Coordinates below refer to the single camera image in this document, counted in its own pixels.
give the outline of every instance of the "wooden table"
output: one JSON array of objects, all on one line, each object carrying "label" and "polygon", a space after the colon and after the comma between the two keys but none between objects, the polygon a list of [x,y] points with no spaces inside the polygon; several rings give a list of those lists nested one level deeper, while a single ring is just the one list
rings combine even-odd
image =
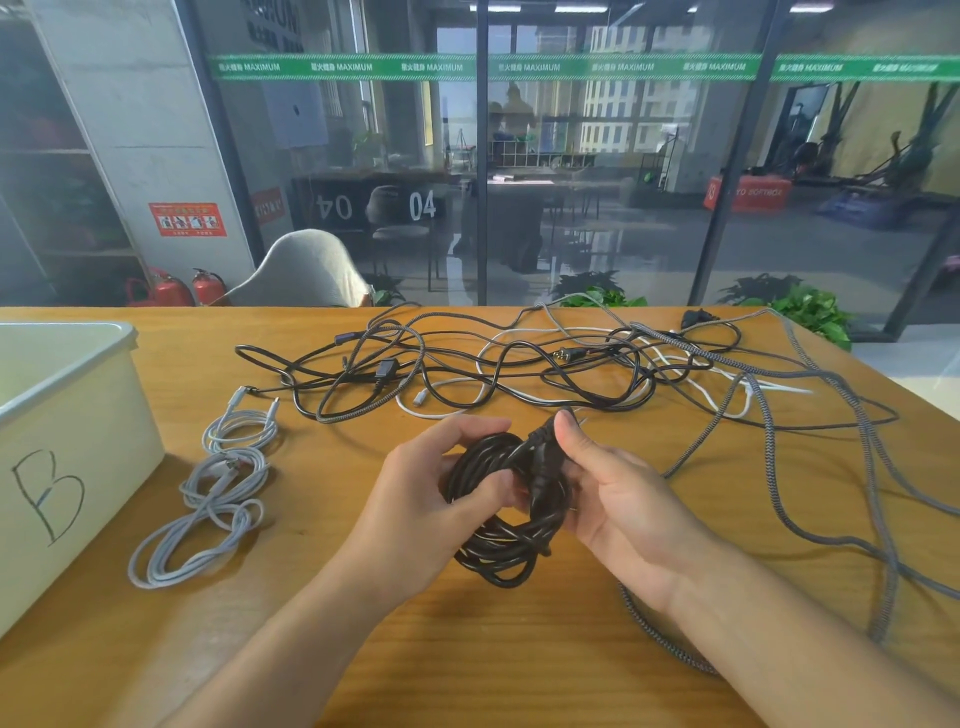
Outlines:
[{"label": "wooden table", "polygon": [[[503,323],[515,313],[473,310]],[[671,328],[681,312],[630,313]],[[136,325],[134,359],[168,453],[0,640],[3,725],[154,725],[317,572],[348,534],[384,455],[428,423],[389,403],[361,419],[321,426],[286,401],[279,413],[282,442],[270,455],[276,473],[263,492],[267,527],[214,575],[158,592],[137,590],[126,577],[127,560],[140,540],[184,513],[177,485],[203,456],[206,425],[222,413],[239,384],[272,381],[234,355],[233,346],[251,343],[300,354],[334,333],[362,328],[369,316],[369,310],[357,309],[0,310],[6,320],[109,319]],[[596,310],[565,309],[561,316],[570,324],[606,324]],[[431,326],[449,328],[449,323]],[[788,352],[772,318],[752,320],[744,331],[745,346]],[[832,345],[805,332],[803,339],[824,367],[846,376],[861,395],[900,411],[902,421],[884,426],[882,436],[907,476],[935,497],[960,502],[955,485],[960,423]],[[614,374],[592,376],[602,382]],[[717,392],[725,381],[717,375],[700,379]],[[820,386],[811,396],[775,393],[770,401],[783,423],[850,418],[839,398]],[[519,433],[545,419],[542,410],[499,395],[484,409],[513,416]],[[586,429],[665,469],[707,420],[661,388],[635,412],[591,414]],[[758,429],[723,423],[673,486],[712,528],[862,628],[880,583],[879,564],[852,550],[813,546],[780,525],[767,498],[761,439]],[[784,434],[779,456],[783,499],[799,523],[820,533],[873,537],[853,432]],[[902,558],[960,584],[956,522],[889,481],[884,486]],[[219,538],[219,531],[205,528],[188,547]],[[497,590],[451,563],[426,594],[373,633],[330,701],[324,725],[758,724],[722,680],[681,665],[639,630],[613,578],[585,548],[566,533],[554,544],[554,555],[541,560],[530,581],[514,591]],[[889,645],[960,690],[960,604],[904,583]]]}]

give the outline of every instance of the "cabinet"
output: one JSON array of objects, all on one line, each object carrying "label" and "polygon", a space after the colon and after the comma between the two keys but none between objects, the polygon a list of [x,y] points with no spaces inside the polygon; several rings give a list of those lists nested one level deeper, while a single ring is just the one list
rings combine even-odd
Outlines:
[{"label": "cabinet", "polygon": [[36,282],[47,303],[124,305],[129,281],[149,279],[142,259],[26,9],[0,11],[0,215],[12,236],[0,303],[35,303]]}]

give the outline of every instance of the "red box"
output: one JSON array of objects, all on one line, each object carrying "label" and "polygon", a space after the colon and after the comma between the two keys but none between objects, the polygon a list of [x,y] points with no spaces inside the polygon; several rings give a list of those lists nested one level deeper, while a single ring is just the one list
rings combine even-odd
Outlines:
[{"label": "red box", "polygon": [[[736,197],[733,198],[734,212],[765,212],[783,209],[786,206],[786,197],[790,193],[793,183],[783,177],[767,175],[756,177],[744,175],[736,188]],[[711,177],[707,185],[707,196],[704,198],[704,207],[716,207],[717,196],[720,194],[720,178]]]}]

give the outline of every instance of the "green plant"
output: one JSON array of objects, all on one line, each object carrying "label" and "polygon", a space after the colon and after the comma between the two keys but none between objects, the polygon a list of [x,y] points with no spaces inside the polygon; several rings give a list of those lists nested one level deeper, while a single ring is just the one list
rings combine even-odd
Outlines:
[{"label": "green plant", "polygon": [[616,271],[585,271],[575,276],[560,276],[560,280],[550,293],[559,298],[571,293],[583,293],[591,287],[623,293],[623,289],[613,280],[615,273]]},{"label": "green plant", "polygon": [[759,276],[747,276],[737,279],[732,286],[724,288],[720,292],[726,294],[717,300],[718,303],[740,303],[744,299],[761,299],[770,302],[775,299],[783,298],[789,295],[794,286],[803,283],[804,280],[796,276],[784,276],[777,278],[769,273],[761,273]]},{"label": "green plant", "polygon": [[394,278],[389,273],[365,273],[363,277],[373,289],[373,305],[393,305],[400,301],[406,301],[399,290],[399,286],[403,282],[402,278]]},{"label": "green plant", "polygon": [[566,306],[567,308],[589,308],[591,306],[599,308],[600,304],[607,308],[614,306],[638,306],[646,305],[647,300],[643,296],[628,299],[623,294],[623,291],[608,291],[598,285],[592,285],[579,296],[574,296],[560,302],[561,306]]},{"label": "green plant", "polygon": [[772,301],[760,298],[744,299],[739,305],[769,305],[790,321],[823,336],[844,351],[851,349],[847,323],[853,316],[840,310],[836,295],[829,291],[821,291],[809,285],[795,285],[783,298]]}]

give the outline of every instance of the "tangled cables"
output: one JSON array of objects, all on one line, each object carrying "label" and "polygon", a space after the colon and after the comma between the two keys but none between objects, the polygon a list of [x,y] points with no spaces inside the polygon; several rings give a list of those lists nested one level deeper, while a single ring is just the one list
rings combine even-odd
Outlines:
[{"label": "tangled cables", "polygon": [[[240,387],[230,398],[224,415],[206,429],[203,444],[210,455],[180,485],[183,503],[192,513],[158,528],[133,552],[127,565],[127,576],[134,586],[161,589],[196,576],[224,554],[234,551],[240,540],[263,521],[263,503],[254,496],[267,482],[270,466],[260,450],[276,437],[276,409],[280,400],[274,400],[266,412],[236,409],[245,394],[247,387]],[[259,426],[260,431],[239,437],[229,436],[247,426]],[[237,481],[243,466],[249,466],[251,472]],[[202,493],[201,484],[210,478],[216,480],[206,493]],[[207,519],[228,533],[224,540],[213,548],[195,553],[178,569],[168,570],[170,557],[186,534]],[[157,541],[156,548],[147,560],[145,578],[141,578],[137,562],[140,554],[154,541]]]},{"label": "tangled cables", "polygon": [[[701,434],[663,476],[669,478],[673,475],[725,420],[762,428],[766,489],[780,522],[792,533],[811,543],[823,546],[854,546],[883,563],[883,589],[868,629],[872,640],[882,643],[886,637],[901,576],[942,595],[960,599],[960,590],[920,573],[900,559],[879,496],[878,466],[906,493],[926,505],[954,516],[960,515],[960,507],[928,496],[907,480],[893,463],[877,432],[879,425],[897,420],[897,412],[881,402],[861,397],[841,376],[820,369],[801,346],[793,331],[793,325],[788,320],[769,309],[763,309],[727,321],[698,323],[676,332],[661,331],[638,322],[628,324],[613,311],[601,306],[614,322],[611,328],[568,328],[556,319],[550,305],[524,308],[506,325],[468,313],[448,311],[423,312],[401,323],[392,318],[399,309],[399,306],[395,306],[374,316],[365,330],[340,334],[333,342],[295,359],[287,359],[249,345],[238,346],[236,351],[253,364],[268,369],[279,377],[279,386],[254,392],[289,391],[301,414],[326,424],[361,416],[390,399],[396,400],[405,411],[417,414],[401,401],[401,395],[418,377],[422,381],[423,390],[414,396],[414,407],[430,396],[457,412],[480,407],[498,392],[536,406],[576,406],[605,412],[623,412],[642,406],[654,396],[658,387],[670,387],[710,417]],[[543,310],[553,327],[518,328],[521,319],[536,309]],[[741,346],[742,334],[737,324],[760,315],[777,316],[794,356]],[[467,330],[418,329],[420,322],[441,317],[479,323],[494,329],[494,333],[485,336]],[[709,342],[700,339],[699,335],[705,328],[723,331],[726,340]],[[546,340],[503,340],[508,333],[534,331],[541,336],[545,334]],[[483,347],[478,354],[473,354],[466,352],[463,345],[453,349],[428,344],[432,337],[441,335],[472,336],[483,342]],[[331,355],[338,347],[350,343],[353,344],[352,351],[343,356],[342,366],[334,371],[325,372],[311,363],[314,359]],[[781,365],[785,363],[789,368],[778,370],[733,358],[741,353],[768,357]],[[613,394],[609,389],[594,391],[577,380],[578,374],[599,367],[609,367],[618,372],[619,377],[598,378],[605,379],[608,385],[611,381],[622,383],[625,380],[622,389]],[[691,378],[691,375],[698,372],[719,373],[730,381],[726,396],[719,403]],[[447,375],[449,378],[436,379],[436,374]],[[548,398],[535,394],[529,387],[522,387],[523,381],[530,380],[540,389],[543,388],[542,385],[547,385],[557,391],[558,395]],[[801,425],[776,423],[765,393],[771,390],[809,393],[811,390],[792,385],[813,380],[825,383],[848,406],[852,416],[845,422]],[[472,400],[457,401],[440,392],[444,385],[454,382],[475,382],[479,385],[476,396]],[[334,393],[351,386],[372,389],[359,404],[330,411]],[[732,413],[731,406],[738,392],[744,393],[746,402],[742,412]],[[307,407],[303,398],[312,393],[322,394],[320,402],[315,407]],[[753,404],[759,410],[759,419],[747,416]],[[787,513],[780,497],[777,475],[778,435],[791,431],[844,428],[855,429],[859,435],[863,451],[867,506],[877,535],[877,544],[858,536],[828,536],[803,528]],[[556,464],[557,461],[550,454],[550,448],[556,446],[556,442],[552,440],[552,424],[548,423],[534,435],[527,441],[520,441],[515,435],[496,435],[477,443],[455,467],[444,493],[447,500],[465,495],[475,488],[487,473],[502,468],[514,469],[529,483],[531,499],[536,500],[536,508],[534,502],[531,502],[530,521],[521,526],[512,526],[500,519],[490,520],[464,544],[457,555],[457,560],[463,566],[477,571],[488,581],[501,587],[521,584],[529,577],[537,557],[549,553],[549,541],[563,522],[563,514],[570,504],[569,485],[563,481],[559,472],[560,465]],[[503,571],[521,565],[522,569],[517,575],[502,575]],[[673,654],[689,665],[707,672],[712,671],[708,663],[686,654],[678,647],[668,646],[670,642],[643,619],[629,593],[623,590],[623,594],[631,614],[658,643],[667,646]]]},{"label": "tangled cables", "polygon": [[[564,524],[570,507],[573,494],[561,472],[564,460],[564,451],[554,436],[553,417],[526,440],[500,432],[467,448],[444,485],[446,501],[452,503],[472,493],[487,475],[509,468],[526,484],[530,520],[510,525],[493,516],[470,536],[454,558],[497,587],[512,589],[526,581],[537,565],[537,557],[550,555],[550,540]],[[515,576],[500,576],[502,571],[520,564],[523,569]]]}]

